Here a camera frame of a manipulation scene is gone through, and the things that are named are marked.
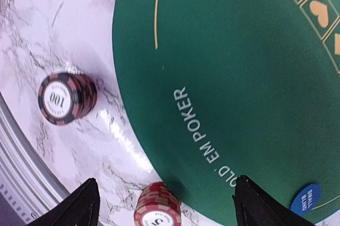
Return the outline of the blue small blind button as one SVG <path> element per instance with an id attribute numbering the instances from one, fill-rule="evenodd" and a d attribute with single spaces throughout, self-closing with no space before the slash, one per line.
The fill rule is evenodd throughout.
<path id="1" fill-rule="evenodd" d="M 308 184 L 293 198 L 290 210 L 299 216 L 306 215 L 316 207 L 321 196 L 321 187 L 318 184 Z"/>

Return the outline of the red tan 5 chip stack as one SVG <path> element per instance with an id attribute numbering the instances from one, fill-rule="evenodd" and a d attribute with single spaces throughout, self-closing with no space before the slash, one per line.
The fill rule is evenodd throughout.
<path id="1" fill-rule="evenodd" d="M 181 226 L 181 204 L 163 182 L 148 185 L 134 211 L 137 226 Z"/>

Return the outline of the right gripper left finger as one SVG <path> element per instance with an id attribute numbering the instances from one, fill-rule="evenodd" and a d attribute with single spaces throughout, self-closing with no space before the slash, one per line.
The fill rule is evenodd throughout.
<path id="1" fill-rule="evenodd" d="M 94 178 L 87 179 L 55 208 L 29 223 L 30 226 L 97 226 L 100 196 Z"/>

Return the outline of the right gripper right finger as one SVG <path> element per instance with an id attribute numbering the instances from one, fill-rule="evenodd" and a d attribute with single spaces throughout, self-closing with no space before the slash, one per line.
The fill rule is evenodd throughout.
<path id="1" fill-rule="evenodd" d="M 246 175 L 237 177 L 232 198 L 238 226 L 313 226 L 272 198 Z"/>

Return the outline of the black red 100 chip stack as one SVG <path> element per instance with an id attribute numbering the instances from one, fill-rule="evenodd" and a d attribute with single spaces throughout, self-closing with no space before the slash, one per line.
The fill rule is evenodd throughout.
<path id="1" fill-rule="evenodd" d="M 84 74 L 51 74 L 38 89 L 40 112 L 47 121 L 58 126 L 86 116 L 95 107 L 97 99 L 94 81 Z"/>

